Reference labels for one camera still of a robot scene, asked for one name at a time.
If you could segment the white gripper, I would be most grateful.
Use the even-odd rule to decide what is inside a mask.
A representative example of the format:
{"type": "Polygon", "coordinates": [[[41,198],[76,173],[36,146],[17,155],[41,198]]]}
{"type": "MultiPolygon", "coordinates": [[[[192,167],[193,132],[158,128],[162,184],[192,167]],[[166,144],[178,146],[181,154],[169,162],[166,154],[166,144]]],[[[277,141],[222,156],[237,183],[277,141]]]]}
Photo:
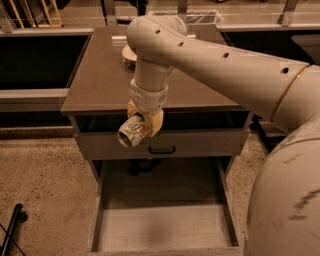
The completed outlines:
{"type": "Polygon", "coordinates": [[[130,82],[130,100],[127,106],[127,116],[147,113],[144,118],[149,125],[149,137],[154,137],[162,128],[164,112],[161,109],[167,100],[168,85],[159,91],[150,91],[139,87],[134,79],[130,82]]]}

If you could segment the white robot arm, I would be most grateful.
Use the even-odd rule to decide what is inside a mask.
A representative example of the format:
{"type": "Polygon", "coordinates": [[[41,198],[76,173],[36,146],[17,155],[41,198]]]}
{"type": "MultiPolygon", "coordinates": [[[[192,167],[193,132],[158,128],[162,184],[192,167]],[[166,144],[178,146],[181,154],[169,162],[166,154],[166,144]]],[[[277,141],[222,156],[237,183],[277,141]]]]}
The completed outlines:
{"type": "Polygon", "coordinates": [[[137,56],[130,114],[160,130],[164,79],[178,69],[287,132],[258,171],[244,256],[320,256],[319,68],[191,39],[175,16],[140,16],[127,28],[137,56]]]}

